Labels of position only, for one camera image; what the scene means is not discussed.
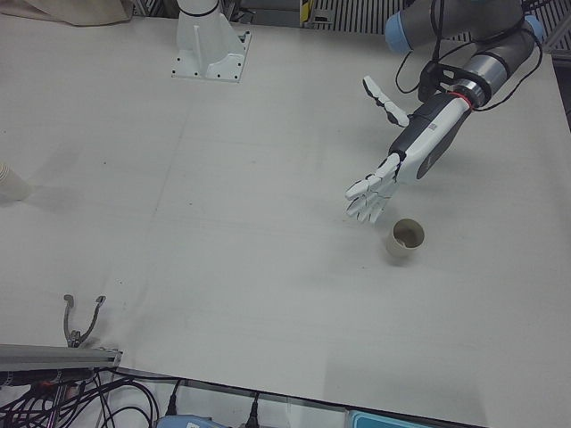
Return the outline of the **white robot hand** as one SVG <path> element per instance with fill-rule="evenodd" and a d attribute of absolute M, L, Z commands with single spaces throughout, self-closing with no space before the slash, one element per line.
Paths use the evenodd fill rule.
<path fill-rule="evenodd" d="M 383 108 L 387 118 L 402 128 L 386 158 L 370 174 L 348 188 L 348 216 L 376 223 L 401 185 L 419 181 L 450 147 L 459 128 L 472 112 L 469 99 L 457 92 L 433 95 L 411 114 L 405 113 L 366 76 L 368 96 Z"/>

